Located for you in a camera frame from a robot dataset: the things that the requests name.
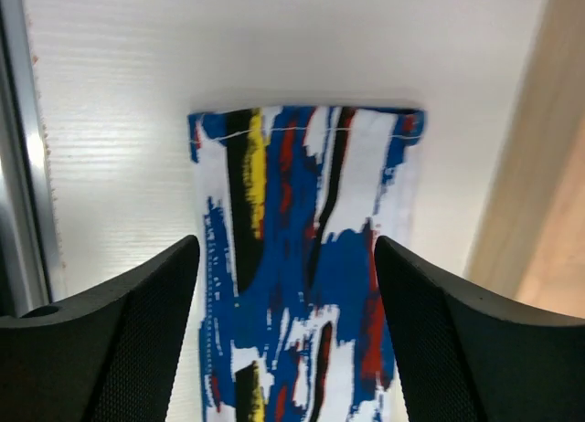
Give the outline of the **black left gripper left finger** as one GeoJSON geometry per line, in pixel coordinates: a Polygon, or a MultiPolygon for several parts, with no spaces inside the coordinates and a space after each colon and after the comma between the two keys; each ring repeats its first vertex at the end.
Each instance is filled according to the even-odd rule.
{"type": "Polygon", "coordinates": [[[199,258],[189,235],[95,287],[3,317],[2,420],[165,420],[199,258]]]}

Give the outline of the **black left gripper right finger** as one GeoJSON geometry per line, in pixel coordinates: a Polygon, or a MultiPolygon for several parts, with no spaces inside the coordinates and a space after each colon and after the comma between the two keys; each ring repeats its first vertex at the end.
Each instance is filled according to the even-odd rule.
{"type": "Polygon", "coordinates": [[[486,290],[398,242],[375,246],[411,421],[581,421],[584,321],[486,290]]]}

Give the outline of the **blue patterned trousers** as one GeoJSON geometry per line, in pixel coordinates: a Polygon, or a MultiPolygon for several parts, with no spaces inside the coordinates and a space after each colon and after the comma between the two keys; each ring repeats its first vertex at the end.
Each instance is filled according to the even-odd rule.
{"type": "Polygon", "coordinates": [[[399,421],[374,247],[406,243],[426,114],[273,106],[188,118],[206,421],[399,421]]]}

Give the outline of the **aluminium mounting rail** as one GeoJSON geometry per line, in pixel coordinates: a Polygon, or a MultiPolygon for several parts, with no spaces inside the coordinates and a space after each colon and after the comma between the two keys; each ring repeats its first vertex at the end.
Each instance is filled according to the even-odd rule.
{"type": "Polygon", "coordinates": [[[1,0],[1,261],[10,313],[22,316],[61,296],[48,148],[24,0],[1,0]]]}

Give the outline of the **wooden clothes rack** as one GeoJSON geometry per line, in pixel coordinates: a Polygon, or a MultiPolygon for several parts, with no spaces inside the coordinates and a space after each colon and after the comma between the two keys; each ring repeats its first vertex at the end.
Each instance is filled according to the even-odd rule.
{"type": "Polygon", "coordinates": [[[584,314],[584,0],[548,0],[469,280],[584,314]]]}

